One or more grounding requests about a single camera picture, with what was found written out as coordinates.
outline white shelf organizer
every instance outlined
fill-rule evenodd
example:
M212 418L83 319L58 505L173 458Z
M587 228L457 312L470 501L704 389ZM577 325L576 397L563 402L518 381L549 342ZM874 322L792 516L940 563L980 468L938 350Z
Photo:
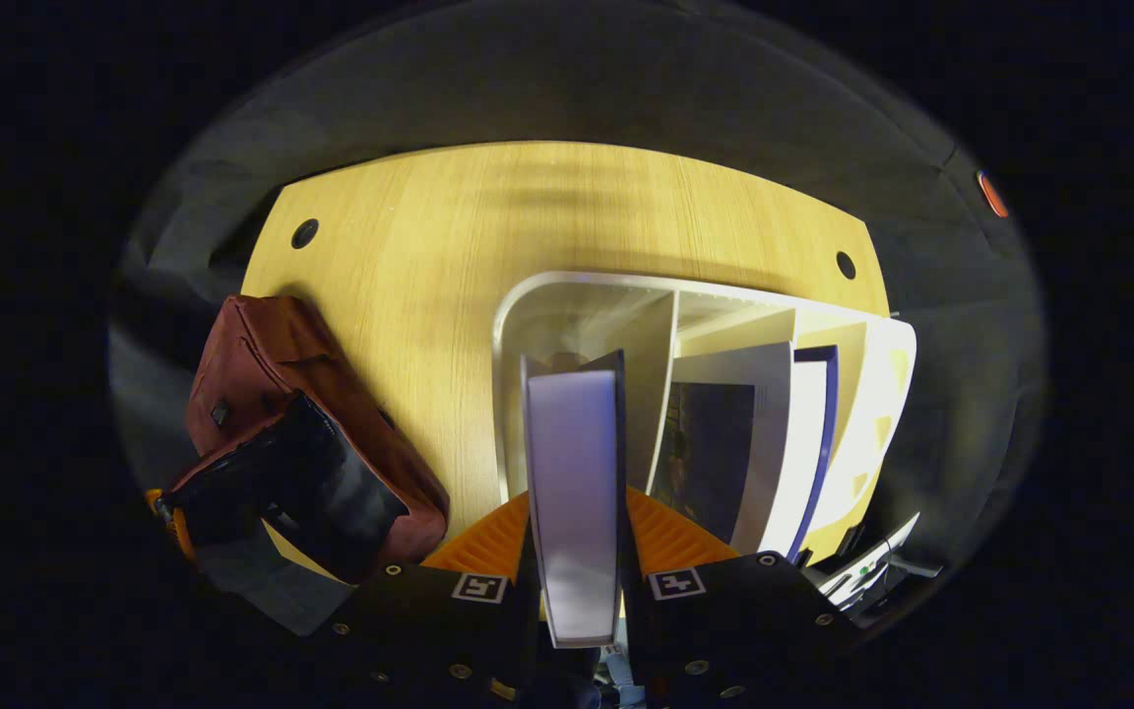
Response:
M625 273L536 273L501 301L492 323L501 499L526 489L521 355L535 360L541 372L570 371L624 349L627 481L649 492L671 360L788 340L796 348L838 346L838 420L822 492L837 503L818 506L810 532L863 516L913 378L913 327L802 297Z

